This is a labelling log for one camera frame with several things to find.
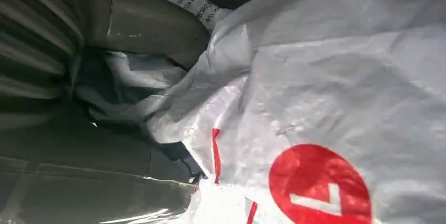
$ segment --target white tarp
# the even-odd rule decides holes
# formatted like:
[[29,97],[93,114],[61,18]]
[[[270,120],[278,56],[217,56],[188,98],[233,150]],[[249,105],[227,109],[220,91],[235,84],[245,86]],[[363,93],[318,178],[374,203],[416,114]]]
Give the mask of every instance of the white tarp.
[[446,0],[253,0],[147,127],[253,223],[444,223],[445,24]]

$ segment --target white arrow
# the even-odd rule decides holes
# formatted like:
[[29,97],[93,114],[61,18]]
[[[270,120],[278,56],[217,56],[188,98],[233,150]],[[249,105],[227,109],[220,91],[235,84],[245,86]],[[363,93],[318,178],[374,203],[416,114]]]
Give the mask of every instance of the white arrow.
[[328,183],[328,191],[330,193],[330,202],[290,194],[291,203],[330,213],[332,215],[341,216],[341,197],[339,195],[339,186],[337,184]]

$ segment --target ribbed surface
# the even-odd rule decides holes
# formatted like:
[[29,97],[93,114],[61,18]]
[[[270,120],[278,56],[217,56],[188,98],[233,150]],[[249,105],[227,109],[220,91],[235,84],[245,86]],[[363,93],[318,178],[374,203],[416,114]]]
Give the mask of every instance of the ribbed surface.
[[41,113],[83,46],[71,0],[0,0],[0,111]]

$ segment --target red logo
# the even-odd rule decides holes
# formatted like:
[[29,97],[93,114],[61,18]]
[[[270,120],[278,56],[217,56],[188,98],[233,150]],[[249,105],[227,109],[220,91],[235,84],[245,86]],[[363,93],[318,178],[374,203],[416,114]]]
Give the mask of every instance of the red logo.
[[296,145],[282,152],[272,164],[269,189],[294,223],[372,223],[369,192],[359,173],[319,145]]

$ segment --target red stripe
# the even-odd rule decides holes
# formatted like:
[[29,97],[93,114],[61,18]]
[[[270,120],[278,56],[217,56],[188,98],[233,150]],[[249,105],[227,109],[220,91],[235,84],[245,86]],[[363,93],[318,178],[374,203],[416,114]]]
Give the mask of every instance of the red stripe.
[[218,179],[221,173],[220,153],[218,152],[217,136],[220,133],[220,129],[212,129],[212,150],[214,151],[214,168],[215,168],[215,183],[218,185]]
[[246,222],[246,224],[252,224],[252,222],[254,221],[254,215],[256,215],[256,211],[257,211],[257,203],[253,202],[251,210],[249,211],[248,221]]

